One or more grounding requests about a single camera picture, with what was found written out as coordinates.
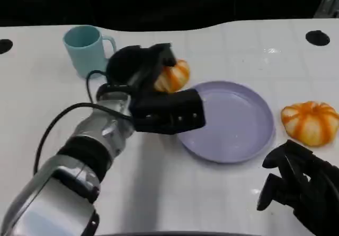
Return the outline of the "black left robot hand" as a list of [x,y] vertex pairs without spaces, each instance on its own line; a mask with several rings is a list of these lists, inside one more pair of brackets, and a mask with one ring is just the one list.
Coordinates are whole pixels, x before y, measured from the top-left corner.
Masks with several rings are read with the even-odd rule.
[[127,46],[109,59],[105,73],[111,87],[126,88],[135,95],[155,93],[155,82],[165,67],[173,67],[176,58],[170,43],[148,48]]

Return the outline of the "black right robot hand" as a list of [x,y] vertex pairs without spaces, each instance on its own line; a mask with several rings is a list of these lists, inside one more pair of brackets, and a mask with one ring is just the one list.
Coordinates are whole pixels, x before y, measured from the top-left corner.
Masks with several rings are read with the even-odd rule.
[[314,235],[338,235],[338,167],[290,139],[273,149],[262,166],[278,168],[280,175],[268,175],[257,210],[276,201],[293,208]]

